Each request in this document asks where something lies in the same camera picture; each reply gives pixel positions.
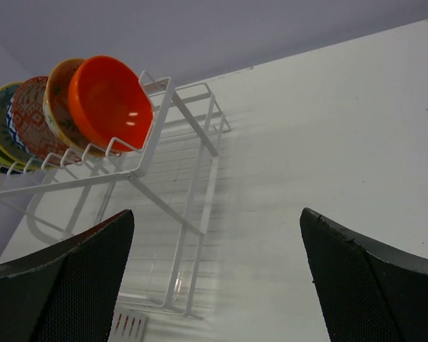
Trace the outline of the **yellow bowl with blue pattern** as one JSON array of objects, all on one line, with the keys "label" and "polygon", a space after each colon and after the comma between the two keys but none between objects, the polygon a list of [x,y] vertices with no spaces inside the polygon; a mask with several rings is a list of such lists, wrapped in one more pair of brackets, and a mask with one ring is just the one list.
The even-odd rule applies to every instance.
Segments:
[{"label": "yellow bowl with blue pattern", "polygon": [[18,90],[22,82],[14,82],[0,87],[0,156],[9,162],[17,162],[23,169],[32,155],[22,150],[13,140],[6,121],[6,112],[9,101]]}]

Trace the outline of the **blue zigzag bowl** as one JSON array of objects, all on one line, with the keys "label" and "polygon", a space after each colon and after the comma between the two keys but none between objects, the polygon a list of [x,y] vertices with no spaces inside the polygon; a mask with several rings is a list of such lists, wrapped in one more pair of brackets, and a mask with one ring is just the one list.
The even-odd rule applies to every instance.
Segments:
[{"label": "blue zigzag bowl", "polygon": [[44,115],[43,99],[48,78],[37,76],[19,84],[6,110],[9,134],[17,146],[19,162],[31,158],[39,165],[46,157],[58,165],[68,145],[49,128]]}]

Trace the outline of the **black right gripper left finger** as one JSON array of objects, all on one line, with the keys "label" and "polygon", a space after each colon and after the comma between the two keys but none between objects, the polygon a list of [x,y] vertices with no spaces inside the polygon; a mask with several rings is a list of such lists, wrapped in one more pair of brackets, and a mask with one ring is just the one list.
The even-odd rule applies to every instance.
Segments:
[{"label": "black right gripper left finger", "polygon": [[126,209],[0,264],[0,341],[107,341],[133,233]]}]

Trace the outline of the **orange plastic bowl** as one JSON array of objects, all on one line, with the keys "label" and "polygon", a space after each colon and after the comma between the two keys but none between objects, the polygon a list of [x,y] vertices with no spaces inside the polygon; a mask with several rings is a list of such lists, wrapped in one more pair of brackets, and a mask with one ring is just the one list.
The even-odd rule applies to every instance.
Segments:
[{"label": "orange plastic bowl", "polygon": [[153,106],[138,76],[110,56],[85,60],[68,88],[68,106],[76,127],[90,143],[113,152],[141,149],[153,121]]}]

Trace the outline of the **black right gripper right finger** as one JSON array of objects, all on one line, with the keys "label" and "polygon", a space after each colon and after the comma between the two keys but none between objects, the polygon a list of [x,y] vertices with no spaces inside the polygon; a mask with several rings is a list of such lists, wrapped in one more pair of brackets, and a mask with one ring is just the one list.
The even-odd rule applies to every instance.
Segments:
[{"label": "black right gripper right finger", "polygon": [[300,230],[331,341],[428,341],[428,259],[310,208]]}]

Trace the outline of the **cream bowl with leaf pattern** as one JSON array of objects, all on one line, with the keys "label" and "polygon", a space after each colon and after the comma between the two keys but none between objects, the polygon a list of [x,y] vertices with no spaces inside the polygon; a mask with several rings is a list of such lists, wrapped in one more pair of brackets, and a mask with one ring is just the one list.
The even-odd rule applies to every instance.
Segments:
[{"label": "cream bowl with leaf pattern", "polygon": [[60,62],[49,74],[43,109],[51,132],[65,145],[83,152],[90,141],[77,128],[68,106],[68,89],[74,73],[85,61],[73,58]]}]

